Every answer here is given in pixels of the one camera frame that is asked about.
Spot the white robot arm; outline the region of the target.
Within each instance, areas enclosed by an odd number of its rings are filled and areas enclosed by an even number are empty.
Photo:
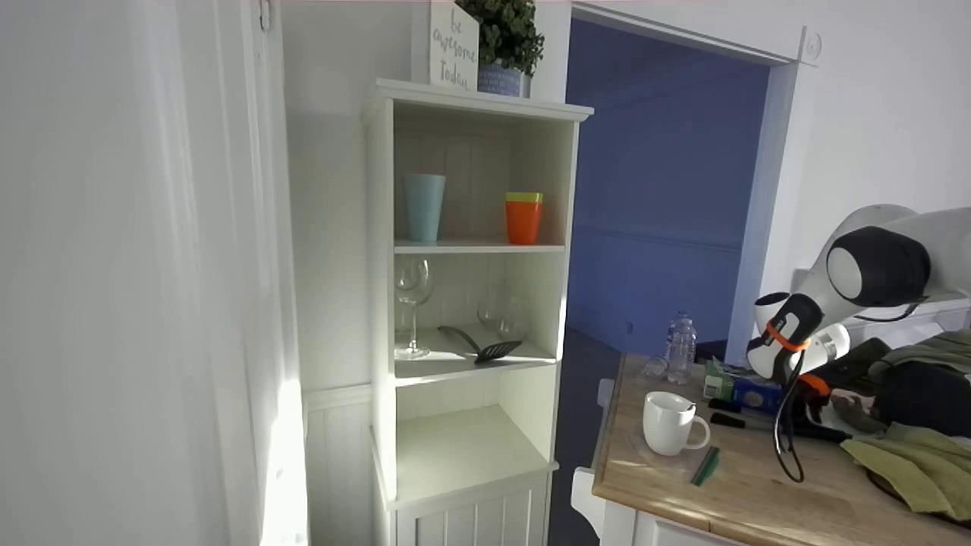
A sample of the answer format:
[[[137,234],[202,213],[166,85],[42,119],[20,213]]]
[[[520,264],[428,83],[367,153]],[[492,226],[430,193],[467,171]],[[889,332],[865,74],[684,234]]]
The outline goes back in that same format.
[[[971,209],[913,213],[878,205],[848,213],[812,268],[750,343],[745,363],[775,383],[808,372],[808,341],[875,308],[971,296]]]

